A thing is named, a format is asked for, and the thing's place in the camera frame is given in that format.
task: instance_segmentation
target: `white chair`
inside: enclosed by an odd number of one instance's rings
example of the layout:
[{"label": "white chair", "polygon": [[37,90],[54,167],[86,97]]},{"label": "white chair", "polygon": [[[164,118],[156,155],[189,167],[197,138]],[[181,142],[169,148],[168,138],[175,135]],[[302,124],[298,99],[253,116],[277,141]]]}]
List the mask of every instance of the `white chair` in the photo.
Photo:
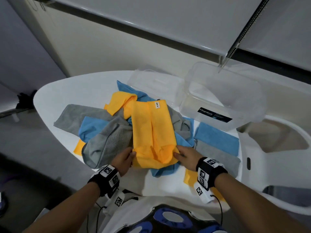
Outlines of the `white chair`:
[{"label": "white chair", "polygon": [[271,185],[311,189],[311,136],[289,121],[272,116],[265,118],[294,129],[305,139],[309,147],[305,150],[266,153],[248,133],[239,133],[243,159],[242,183],[258,191],[280,208],[311,215],[311,206],[296,206],[262,192]]}]

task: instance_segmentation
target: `person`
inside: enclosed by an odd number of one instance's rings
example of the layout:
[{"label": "person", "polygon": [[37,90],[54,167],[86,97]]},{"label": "person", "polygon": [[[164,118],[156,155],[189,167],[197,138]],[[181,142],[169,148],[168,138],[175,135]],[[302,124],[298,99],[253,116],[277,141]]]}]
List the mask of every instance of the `person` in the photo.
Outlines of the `person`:
[{"label": "person", "polygon": [[[205,162],[206,158],[200,153],[189,147],[177,146],[177,148],[180,154],[173,155],[185,168],[192,171],[198,171],[200,167],[201,170],[204,169],[202,162]],[[114,186],[119,182],[116,177],[127,173],[135,155],[130,147],[125,149],[113,159],[110,166],[96,172],[88,184],[34,222],[24,232],[77,232],[100,196],[108,195],[113,199],[112,192],[116,191]],[[111,177],[110,174],[113,172],[114,177],[107,181],[107,177]],[[309,232],[284,210],[230,176],[222,166],[211,168],[208,174],[208,187],[217,188],[250,232]],[[226,232],[203,209],[188,206],[173,198],[139,196],[120,201],[113,200],[107,207],[113,205],[117,209],[113,211],[109,222],[100,233]]]}]

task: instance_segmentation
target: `person's left hand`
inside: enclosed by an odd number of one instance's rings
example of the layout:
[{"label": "person's left hand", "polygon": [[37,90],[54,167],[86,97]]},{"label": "person's left hand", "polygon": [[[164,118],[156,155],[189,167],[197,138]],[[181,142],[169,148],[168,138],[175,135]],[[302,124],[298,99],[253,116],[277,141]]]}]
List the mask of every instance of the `person's left hand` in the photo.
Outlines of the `person's left hand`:
[{"label": "person's left hand", "polygon": [[132,148],[127,147],[111,161],[111,166],[114,166],[118,170],[120,176],[124,176],[130,168],[135,156],[136,152],[132,152]]}]

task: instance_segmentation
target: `folded gray cloth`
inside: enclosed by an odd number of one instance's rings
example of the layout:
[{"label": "folded gray cloth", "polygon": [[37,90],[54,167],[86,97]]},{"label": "folded gray cloth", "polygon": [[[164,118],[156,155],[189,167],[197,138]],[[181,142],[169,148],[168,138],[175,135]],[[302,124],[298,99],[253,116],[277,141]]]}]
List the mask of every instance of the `folded gray cloth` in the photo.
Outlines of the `folded gray cloth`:
[{"label": "folded gray cloth", "polygon": [[184,119],[180,113],[173,110],[170,106],[167,106],[169,115],[171,116],[174,131],[178,133],[185,140],[191,136],[190,132],[190,121]]},{"label": "folded gray cloth", "polygon": [[91,168],[110,164],[113,158],[132,144],[133,127],[122,117],[115,117],[91,138],[82,149],[84,163]]},{"label": "folded gray cloth", "polygon": [[238,176],[239,165],[241,162],[238,157],[210,146],[200,140],[196,141],[195,150],[204,157],[214,158],[221,162],[225,166],[225,169],[228,171],[228,173],[234,178]]},{"label": "folded gray cloth", "polygon": [[123,118],[123,108],[111,116],[107,110],[83,105],[67,105],[60,117],[54,122],[54,127],[79,136],[79,128],[85,116],[111,121],[114,117]]}]

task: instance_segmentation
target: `yellow cloth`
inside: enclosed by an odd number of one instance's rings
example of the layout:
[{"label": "yellow cloth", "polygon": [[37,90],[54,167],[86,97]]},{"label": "yellow cloth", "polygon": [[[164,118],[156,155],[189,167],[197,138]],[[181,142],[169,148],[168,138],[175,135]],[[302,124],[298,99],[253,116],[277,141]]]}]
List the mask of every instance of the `yellow cloth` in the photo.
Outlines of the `yellow cloth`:
[{"label": "yellow cloth", "polygon": [[132,103],[133,166],[160,169],[177,163],[176,138],[166,101]]},{"label": "yellow cloth", "polygon": [[[185,173],[185,177],[184,177],[184,183],[193,187],[193,185],[194,185],[194,183],[196,183],[196,181],[197,181],[197,172],[190,171],[190,170],[186,169],[186,173]],[[211,187],[211,191],[219,199],[219,201],[225,201],[223,196],[220,194],[220,192],[215,187]]]},{"label": "yellow cloth", "polygon": [[82,156],[82,148],[85,145],[81,139],[79,139],[78,144],[76,145],[75,150],[73,151],[75,154]]},{"label": "yellow cloth", "polygon": [[112,94],[110,103],[105,105],[104,109],[111,115],[114,115],[119,109],[123,108],[124,119],[128,119],[132,115],[133,102],[136,100],[136,94],[115,92]]}]

